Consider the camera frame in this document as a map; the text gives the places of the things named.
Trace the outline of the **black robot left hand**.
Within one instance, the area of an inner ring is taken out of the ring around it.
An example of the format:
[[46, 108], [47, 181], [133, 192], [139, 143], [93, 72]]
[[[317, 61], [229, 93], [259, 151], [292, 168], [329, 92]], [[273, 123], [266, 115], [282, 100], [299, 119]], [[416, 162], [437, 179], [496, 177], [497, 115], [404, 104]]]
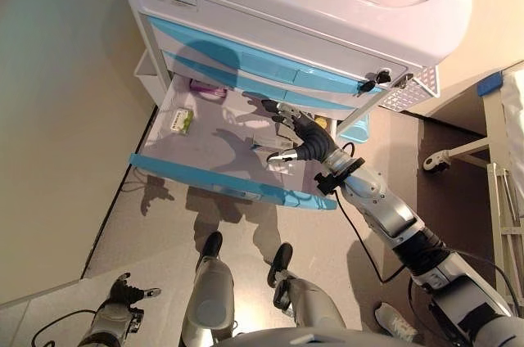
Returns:
[[160, 288], [140, 289], [129, 285], [130, 276], [131, 274], [126, 272], [116, 278], [106, 299], [108, 304], [121, 304], [130, 308], [141, 300], [155, 298], [161, 294]]

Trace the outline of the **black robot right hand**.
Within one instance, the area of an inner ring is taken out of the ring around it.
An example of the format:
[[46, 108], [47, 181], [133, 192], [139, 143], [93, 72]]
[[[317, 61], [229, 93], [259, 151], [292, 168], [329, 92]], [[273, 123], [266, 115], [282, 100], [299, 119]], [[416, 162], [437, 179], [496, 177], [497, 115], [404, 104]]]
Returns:
[[261, 101], [263, 107], [272, 113], [272, 119], [290, 128], [302, 143], [284, 151], [274, 152], [267, 157], [269, 164], [294, 160], [317, 160], [323, 163], [338, 149], [331, 135], [311, 119], [304, 111], [269, 99]]

